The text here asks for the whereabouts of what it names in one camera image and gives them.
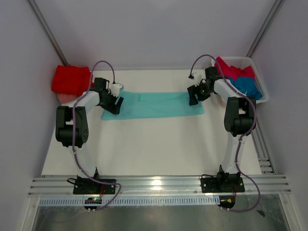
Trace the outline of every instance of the teal cloth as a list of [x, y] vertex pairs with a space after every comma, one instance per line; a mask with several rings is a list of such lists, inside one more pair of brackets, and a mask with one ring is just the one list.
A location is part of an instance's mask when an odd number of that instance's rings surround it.
[[133, 93], [122, 90], [120, 96], [124, 98], [120, 114], [114, 115], [104, 110], [102, 120], [193, 116], [204, 113], [201, 103], [189, 106], [187, 92]]

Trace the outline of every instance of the white table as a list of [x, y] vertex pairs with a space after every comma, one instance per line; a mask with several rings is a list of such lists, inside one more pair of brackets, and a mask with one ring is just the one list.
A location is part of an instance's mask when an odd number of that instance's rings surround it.
[[[195, 72], [197, 79], [205, 76], [204, 70]], [[193, 84], [188, 75], [189, 70], [115, 72], [116, 81], [132, 92], [186, 91]], [[112, 80], [111, 71], [96, 71], [94, 76]], [[93, 108], [88, 114], [87, 144], [100, 175], [216, 174], [226, 152], [226, 104], [214, 94], [202, 104], [203, 115], [109, 121], [101, 120], [102, 108]], [[249, 175], [261, 174], [251, 136], [241, 169]], [[73, 157], [53, 134], [42, 174], [76, 173]]]

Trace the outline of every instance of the white wall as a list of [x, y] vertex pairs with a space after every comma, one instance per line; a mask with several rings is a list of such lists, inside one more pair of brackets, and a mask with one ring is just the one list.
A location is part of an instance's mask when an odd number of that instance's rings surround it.
[[0, 1], [0, 223], [13, 231], [49, 146], [60, 64], [26, 0]]
[[253, 59], [270, 100], [258, 115], [278, 173], [308, 214], [308, 2], [285, 1]]
[[204, 53], [245, 56], [273, 2], [37, 0], [69, 63], [106, 59], [116, 69], [188, 69]]

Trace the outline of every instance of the white basket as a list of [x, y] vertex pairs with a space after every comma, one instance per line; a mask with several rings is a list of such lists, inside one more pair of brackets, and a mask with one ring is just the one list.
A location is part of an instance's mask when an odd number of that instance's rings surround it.
[[221, 58], [223, 61], [225, 61], [225, 63], [228, 66], [235, 66], [240, 69], [244, 69], [248, 66], [251, 66], [255, 73], [256, 86], [262, 94], [262, 98], [257, 100], [257, 103], [265, 103], [269, 100], [269, 94], [265, 88], [264, 82], [262, 81], [261, 76], [256, 68], [256, 65], [254, 64], [254, 61], [252, 61], [251, 58], [248, 58], [248, 57], [221, 57]]

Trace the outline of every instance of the cloth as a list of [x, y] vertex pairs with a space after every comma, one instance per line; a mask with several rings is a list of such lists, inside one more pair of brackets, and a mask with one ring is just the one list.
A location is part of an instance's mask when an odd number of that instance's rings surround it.
[[133, 93], [121, 91], [124, 98], [120, 114], [103, 111], [102, 120], [193, 116], [204, 113], [202, 104], [189, 106], [187, 92]]
[[59, 65], [52, 80], [51, 90], [59, 94], [81, 96], [88, 88], [90, 74], [88, 67]]
[[76, 95], [67, 95], [67, 94], [59, 94], [59, 93], [57, 93], [57, 96], [61, 104], [69, 103], [77, 98]]
[[251, 66], [248, 66], [248, 67], [246, 67], [245, 69], [242, 70], [242, 69], [237, 68], [235, 66], [229, 67], [225, 63], [225, 61], [223, 61], [222, 58], [220, 58], [220, 57], [218, 57], [216, 60], [219, 63], [224, 76], [232, 78], [234, 81], [236, 81], [236, 79], [238, 77], [242, 77], [242, 76], [255, 79], [255, 73], [254, 73]]
[[249, 77], [238, 77], [235, 81], [229, 78], [231, 84], [237, 88], [241, 93], [247, 96], [253, 96], [256, 100], [262, 97], [259, 92], [255, 80]]

